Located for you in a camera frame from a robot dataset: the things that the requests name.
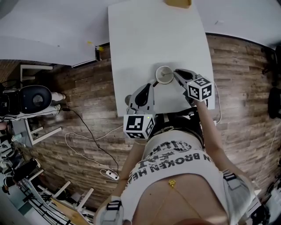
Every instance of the wooden floor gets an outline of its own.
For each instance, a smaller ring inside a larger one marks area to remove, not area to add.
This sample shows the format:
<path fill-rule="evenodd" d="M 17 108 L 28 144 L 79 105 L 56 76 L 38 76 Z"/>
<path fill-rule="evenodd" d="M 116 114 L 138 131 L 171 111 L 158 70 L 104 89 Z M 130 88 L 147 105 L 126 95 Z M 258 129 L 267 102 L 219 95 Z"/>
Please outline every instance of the wooden floor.
<path fill-rule="evenodd" d="M 267 114 L 271 81 L 261 73 L 267 60 L 259 46 L 245 41 L 208 36 L 208 43 L 222 109 L 222 120 L 217 127 L 221 131 L 226 154 L 253 180 L 257 179 L 258 186 L 264 192 L 278 173 L 280 153 L 276 149 L 281 137 L 279 128 L 270 156 L 257 177 L 279 123 Z M 99 63 L 79 69 L 58 67 L 40 75 L 40 82 L 51 91 L 66 94 L 64 103 L 81 115 L 95 138 L 122 126 L 122 118 L 118 118 L 116 112 L 109 48 L 102 59 Z M 216 108 L 212 114 L 218 120 L 217 100 Z M 113 191 L 116 182 L 103 177 L 100 174 L 101 166 L 76 155 L 65 143 L 67 132 L 91 137 L 86 127 L 73 112 L 40 118 L 47 131 L 60 126 L 63 131 L 36 144 L 33 149 L 24 149 L 26 157 L 33 156 L 40 161 L 45 170 L 42 180 L 48 188 L 54 190 L 66 181 L 71 181 L 71 192 L 82 194 L 94 188 L 86 206 L 99 207 Z M 73 134 L 67 140 L 78 153 L 117 169 L 111 157 L 98 150 L 93 141 Z M 122 129 L 112 132 L 98 143 L 113 155 L 121 170 L 132 147 L 132 141 L 124 139 Z"/>

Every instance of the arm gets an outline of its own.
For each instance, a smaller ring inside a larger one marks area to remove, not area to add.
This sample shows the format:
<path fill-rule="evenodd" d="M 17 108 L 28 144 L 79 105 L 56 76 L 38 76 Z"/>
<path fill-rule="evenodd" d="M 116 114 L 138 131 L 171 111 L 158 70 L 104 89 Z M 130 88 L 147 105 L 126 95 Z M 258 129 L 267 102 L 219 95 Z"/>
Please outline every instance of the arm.
<path fill-rule="evenodd" d="M 115 190 L 112 192 L 112 194 L 101 204 L 101 206 L 98 208 L 98 210 L 95 213 L 95 216 L 97 215 L 98 211 L 105 205 L 111 202 L 111 196 L 118 196 L 120 197 L 122 192 L 124 191 L 128 179 L 129 179 L 129 174 L 132 171 L 132 169 L 136 166 L 136 164 L 141 161 L 141 158 L 144 153 L 144 144 L 137 144 L 136 142 L 132 146 L 132 149 L 124 163 L 124 166 L 122 168 L 118 184 L 115 188 Z"/>
<path fill-rule="evenodd" d="M 226 156 L 220 133 L 213 122 L 206 104 L 196 101 L 196 106 L 202 125 L 206 152 L 212 158 L 216 167 L 220 171 L 229 170 L 236 175 L 243 175 L 250 181 L 251 179 L 247 174 L 238 169 Z"/>
<path fill-rule="evenodd" d="M 5 130 L 7 128 L 7 122 L 1 122 L 0 123 L 0 131 Z"/>

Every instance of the white wall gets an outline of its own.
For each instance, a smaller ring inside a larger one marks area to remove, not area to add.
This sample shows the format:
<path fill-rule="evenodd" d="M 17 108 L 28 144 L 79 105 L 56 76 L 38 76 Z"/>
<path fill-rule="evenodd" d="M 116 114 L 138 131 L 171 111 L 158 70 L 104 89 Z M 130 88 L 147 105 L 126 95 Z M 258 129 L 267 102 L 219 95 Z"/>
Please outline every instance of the white wall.
<path fill-rule="evenodd" d="M 281 42 L 277 0 L 194 0 L 204 30 L 274 47 Z"/>
<path fill-rule="evenodd" d="M 30 225 L 26 218 L 14 207 L 6 194 L 0 190 L 0 224 Z"/>
<path fill-rule="evenodd" d="M 19 0 L 0 19 L 0 59 L 75 65 L 109 42 L 107 6 L 124 0 Z M 277 0 L 194 0 L 205 32 L 272 46 L 281 40 Z"/>
<path fill-rule="evenodd" d="M 2 186 L 3 186 L 4 177 L 5 176 L 3 174 L 0 174 L 0 186 L 1 186 L 2 193 L 3 193 Z M 20 189 L 17 188 L 16 185 L 9 188 L 9 193 L 10 193 L 10 195 L 8 195 L 8 194 L 5 194 L 5 195 L 11 201 L 11 203 L 14 205 L 15 208 L 19 209 L 20 207 L 22 207 L 25 204 L 23 202 L 25 195 L 24 195 L 24 193 L 22 193 L 22 191 Z"/>
<path fill-rule="evenodd" d="M 31 208 L 24 217 L 31 225 L 50 225 L 34 208 Z"/>
<path fill-rule="evenodd" d="M 95 59 L 87 41 L 109 42 L 107 6 L 119 1 L 19 0 L 0 19 L 0 59 L 65 65 Z"/>

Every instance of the white t-shirt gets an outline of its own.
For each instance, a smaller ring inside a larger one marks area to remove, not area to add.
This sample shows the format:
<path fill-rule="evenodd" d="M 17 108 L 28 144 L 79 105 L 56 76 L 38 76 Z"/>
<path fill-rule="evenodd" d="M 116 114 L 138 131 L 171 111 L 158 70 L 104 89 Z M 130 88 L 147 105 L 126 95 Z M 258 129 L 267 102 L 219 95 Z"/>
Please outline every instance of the white t-shirt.
<path fill-rule="evenodd" d="M 121 195 L 123 221 L 132 221 L 148 186 L 178 174 L 201 175 L 225 209 L 230 225 L 238 223 L 255 197 L 248 179 L 229 171 L 219 171 L 195 136 L 183 131 L 168 131 L 147 143 L 142 160 L 131 171 Z"/>

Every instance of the shoe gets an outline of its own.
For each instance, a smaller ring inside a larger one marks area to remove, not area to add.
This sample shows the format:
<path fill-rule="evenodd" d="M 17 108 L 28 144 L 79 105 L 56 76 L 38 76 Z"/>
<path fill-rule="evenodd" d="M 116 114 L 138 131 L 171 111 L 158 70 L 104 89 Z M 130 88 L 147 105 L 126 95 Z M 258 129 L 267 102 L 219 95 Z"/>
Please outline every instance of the shoe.
<path fill-rule="evenodd" d="M 55 106 L 55 108 L 56 108 L 56 110 L 57 110 L 57 113 L 54 114 L 54 115 L 56 116 L 56 115 L 59 114 L 59 112 L 60 112 L 61 104 L 57 104 L 57 105 Z"/>
<path fill-rule="evenodd" d="M 37 162 L 37 166 L 39 167 L 39 168 L 41 168 L 41 165 L 40 165 L 40 163 L 38 162 L 38 160 L 37 159 L 34 159 L 36 162 Z"/>

